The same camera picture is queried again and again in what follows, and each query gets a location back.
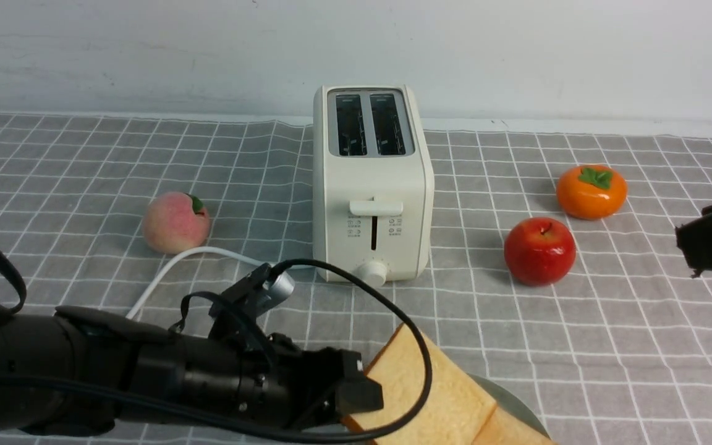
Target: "bread slice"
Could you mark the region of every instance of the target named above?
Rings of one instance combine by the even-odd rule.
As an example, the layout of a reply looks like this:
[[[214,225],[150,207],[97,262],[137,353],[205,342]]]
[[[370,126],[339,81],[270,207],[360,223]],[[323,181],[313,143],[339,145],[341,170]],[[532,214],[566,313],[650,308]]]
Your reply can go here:
[[[410,423],[374,440],[373,445],[555,445],[500,409],[491,395],[423,336],[433,364],[427,403]],[[418,399],[425,369],[413,333],[405,324],[395,330],[365,374],[381,383],[384,408],[345,418],[342,423],[350,431],[387,425]]]
[[[552,445],[550,439],[537,433],[509,412],[497,408],[488,418],[472,445]]]

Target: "orange persimmon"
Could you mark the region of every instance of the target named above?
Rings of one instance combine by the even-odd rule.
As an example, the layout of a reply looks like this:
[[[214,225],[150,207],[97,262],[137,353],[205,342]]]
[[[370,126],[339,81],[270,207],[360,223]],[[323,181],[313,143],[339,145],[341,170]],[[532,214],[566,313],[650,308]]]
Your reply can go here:
[[[567,170],[556,186],[562,210],[579,219],[601,219],[614,214],[628,194],[625,179],[616,170],[586,164]]]

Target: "peach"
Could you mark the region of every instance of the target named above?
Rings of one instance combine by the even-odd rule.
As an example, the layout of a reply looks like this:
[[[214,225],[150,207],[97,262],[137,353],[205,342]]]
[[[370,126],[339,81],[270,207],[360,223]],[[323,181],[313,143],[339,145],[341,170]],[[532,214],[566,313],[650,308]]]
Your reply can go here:
[[[176,254],[200,247],[210,234],[203,202],[183,192],[166,192],[147,206],[142,236],[153,250]]]

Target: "table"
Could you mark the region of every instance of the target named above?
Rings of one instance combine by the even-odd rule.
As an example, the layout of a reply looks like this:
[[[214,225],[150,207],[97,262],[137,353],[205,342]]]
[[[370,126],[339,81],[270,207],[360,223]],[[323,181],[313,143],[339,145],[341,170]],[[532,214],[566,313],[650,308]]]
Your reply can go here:
[[[28,284],[29,313],[57,304],[124,313],[169,257],[139,224],[150,200],[191,191],[210,209],[209,245],[276,261],[312,254],[311,127],[0,115],[0,248]],[[522,398],[562,444],[712,444],[712,273],[690,278],[674,226],[712,203],[712,139],[505,132],[427,132],[436,174],[430,264],[381,290],[466,372]],[[610,218],[559,211],[556,178],[606,163],[629,197]],[[522,219],[565,222],[577,242],[570,275],[549,287],[511,280],[502,240]],[[216,256],[182,261],[139,318],[170,326],[180,298],[221,291],[250,267]],[[351,286],[309,270],[267,332],[308,347],[361,351],[396,319]],[[0,299],[11,301],[0,278]],[[207,304],[187,333],[206,334]],[[42,439],[78,443],[86,439]],[[33,443],[17,431],[0,445]],[[262,443],[228,431],[119,425],[93,443]]]

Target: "white wall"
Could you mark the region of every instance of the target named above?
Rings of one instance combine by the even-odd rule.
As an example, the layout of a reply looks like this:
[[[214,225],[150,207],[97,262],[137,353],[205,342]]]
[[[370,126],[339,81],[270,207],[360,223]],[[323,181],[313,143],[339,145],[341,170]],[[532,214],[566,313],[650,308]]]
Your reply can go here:
[[[424,117],[712,119],[712,2],[0,0],[0,110],[307,116],[348,82]]]

